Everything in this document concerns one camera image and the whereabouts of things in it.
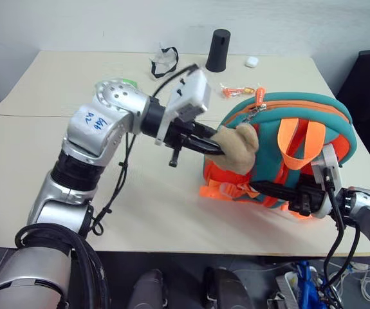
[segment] backpack handle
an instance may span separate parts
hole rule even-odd
[[[324,124],[309,120],[305,136],[303,159],[297,159],[286,152],[295,136],[298,118],[283,118],[277,134],[277,144],[281,150],[283,162],[289,169],[299,170],[316,158],[324,147],[326,128]]]

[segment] white table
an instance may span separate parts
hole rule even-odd
[[[14,235],[26,223],[44,176],[57,159],[68,117],[91,100],[92,85],[122,75],[152,93],[160,81],[150,79],[148,58],[147,54],[39,54],[0,105],[0,114],[6,115],[0,116],[0,247],[14,245]],[[206,57],[181,58],[184,66],[194,61],[203,64]],[[209,73],[209,82],[221,81],[229,86],[255,86],[260,82],[268,91],[331,95],[311,59],[261,57],[254,70],[243,67],[244,59],[230,57],[228,69]],[[294,67],[299,73],[289,71]],[[167,99],[167,92],[160,98],[162,102]],[[212,97],[203,122],[216,127],[240,100]],[[359,137],[357,140],[357,152],[342,169],[344,187],[370,188],[370,156]],[[96,210],[113,192],[123,148],[122,144],[99,181],[93,200]],[[113,204],[113,213],[104,219],[105,233],[89,236],[96,250],[276,256],[324,256],[328,252],[336,236],[332,219],[298,221],[279,210],[200,198],[202,156],[184,149],[176,169],[168,166],[170,157],[170,149],[156,147],[147,136],[138,138],[129,161],[127,183]],[[348,253],[352,239],[353,229],[347,229],[339,255]],[[356,254],[370,255],[370,242],[364,236]]]

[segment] tan plush toy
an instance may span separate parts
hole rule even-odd
[[[212,136],[224,155],[206,155],[220,169],[237,174],[247,174],[255,164],[256,152],[259,150],[259,141],[256,130],[251,124],[239,124],[235,129],[220,126],[218,132]]]

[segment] white wall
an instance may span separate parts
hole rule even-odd
[[[336,92],[370,49],[370,0],[0,0],[0,100],[39,50],[309,55]]]

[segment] black strap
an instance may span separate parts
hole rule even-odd
[[[178,53],[178,50],[176,49],[176,47],[173,47],[172,46],[172,47],[168,47],[168,48],[161,48],[161,51],[162,51],[162,53],[167,53],[170,49],[172,49],[175,52],[175,54],[176,54],[176,63],[174,64],[173,67],[171,67],[165,73],[156,73],[156,63],[154,61],[151,61],[152,62],[151,73],[157,79],[159,79],[160,77],[165,76],[166,74],[168,74],[170,72],[174,72],[176,70],[176,67],[178,66],[178,63],[179,63],[179,53]]]

